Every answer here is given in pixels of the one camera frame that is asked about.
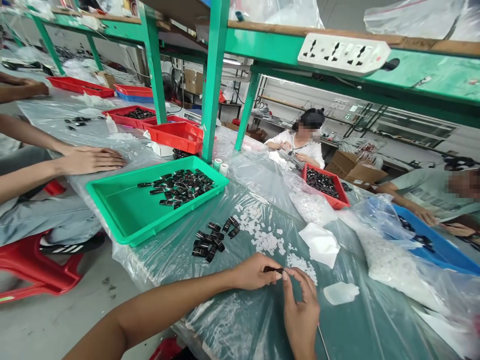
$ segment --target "light green shirt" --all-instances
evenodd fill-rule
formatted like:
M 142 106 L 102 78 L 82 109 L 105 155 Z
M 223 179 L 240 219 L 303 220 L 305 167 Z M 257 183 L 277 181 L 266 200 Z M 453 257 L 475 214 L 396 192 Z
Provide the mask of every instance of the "light green shirt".
M 480 220 L 480 202 L 449 192 L 449 177 L 455 173 L 434 168 L 417 169 L 391 183 L 398 188 L 399 195 L 431 211 L 442 223 L 465 214 Z

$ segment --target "concrete floor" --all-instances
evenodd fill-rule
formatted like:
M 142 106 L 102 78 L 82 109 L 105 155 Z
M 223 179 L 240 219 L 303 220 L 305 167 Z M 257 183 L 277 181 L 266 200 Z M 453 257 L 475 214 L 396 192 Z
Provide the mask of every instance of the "concrete floor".
M 37 295 L 0 304 L 2 360 L 61 359 L 108 311 L 138 295 L 128 273 L 112 259 L 106 239 L 85 254 L 80 283 L 63 296 Z M 122 359 L 148 360 L 159 343 L 154 336 L 130 349 Z

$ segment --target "bun hairstyle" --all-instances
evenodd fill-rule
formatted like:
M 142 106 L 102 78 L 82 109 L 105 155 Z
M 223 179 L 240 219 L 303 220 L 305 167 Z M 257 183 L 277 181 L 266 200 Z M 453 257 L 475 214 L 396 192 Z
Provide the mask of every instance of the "bun hairstyle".
M 305 111 L 300 119 L 295 121 L 291 129 L 295 132 L 299 130 L 299 123 L 307 129 L 320 129 L 325 122 L 324 108 L 320 110 L 316 108 L 311 108 Z

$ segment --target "electrical outlet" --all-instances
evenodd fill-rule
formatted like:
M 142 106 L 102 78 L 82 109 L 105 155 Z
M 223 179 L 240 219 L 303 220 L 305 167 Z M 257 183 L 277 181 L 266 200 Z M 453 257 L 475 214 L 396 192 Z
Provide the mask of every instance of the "electrical outlet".
M 390 55 L 385 41 L 309 33 L 298 53 L 298 63 L 353 76 L 380 69 Z

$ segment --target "red stool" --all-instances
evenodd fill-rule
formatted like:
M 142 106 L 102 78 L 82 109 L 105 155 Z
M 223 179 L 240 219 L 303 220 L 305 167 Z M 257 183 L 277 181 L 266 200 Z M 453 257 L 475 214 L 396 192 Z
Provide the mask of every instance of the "red stool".
M 48 231 L 0 247 L 0 270 L 33 283 L 29 287 L 0 293 L 0 303 L 44 293 L 62 295 L 82 279 L 77 267 L 84 254 L 70 256 L 65 265 L 57 264 L 40 252 L 40 240 L 46 233 Z

